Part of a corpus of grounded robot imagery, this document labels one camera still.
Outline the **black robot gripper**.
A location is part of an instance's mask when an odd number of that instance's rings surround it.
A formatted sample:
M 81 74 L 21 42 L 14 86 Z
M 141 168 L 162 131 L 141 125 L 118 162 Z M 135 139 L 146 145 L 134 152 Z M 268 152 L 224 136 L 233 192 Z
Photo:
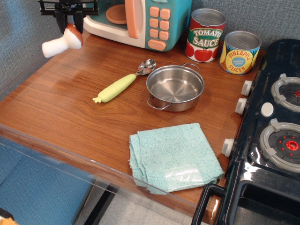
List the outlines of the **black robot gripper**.
M 41 15 L 55 15 L 60 32 L 68 24 L 67 15 L 73 15 L 75 27 L 83 33 L 83 19 L 86 15 L 98 15 L 98 0 L 38 0 Z

